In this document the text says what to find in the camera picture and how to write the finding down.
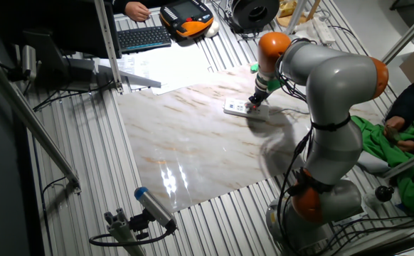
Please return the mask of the person's bare hand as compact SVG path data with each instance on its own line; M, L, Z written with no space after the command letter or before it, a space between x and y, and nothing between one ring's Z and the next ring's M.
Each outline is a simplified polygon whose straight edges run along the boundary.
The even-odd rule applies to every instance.
M136 22L143 22L147 20L151 14L149 9L138 1L130 1L125 5L125 14Z
M396 146L405 152L412 152L414 151L414 141L407 140L407 141L397 141Z
M394 138L394 136L403 128L404 124L405 120L402 117L394 116L389 118L385 123L384 135L388 139Z

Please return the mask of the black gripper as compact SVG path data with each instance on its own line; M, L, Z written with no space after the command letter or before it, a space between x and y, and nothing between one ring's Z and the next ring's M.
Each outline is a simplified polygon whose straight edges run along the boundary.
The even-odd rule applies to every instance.
M255 108L259 108L262 105L262 102L268 98L267 90L261 90L260 88L256 87L255 92L252 96L248 98L250 104L255 106Z

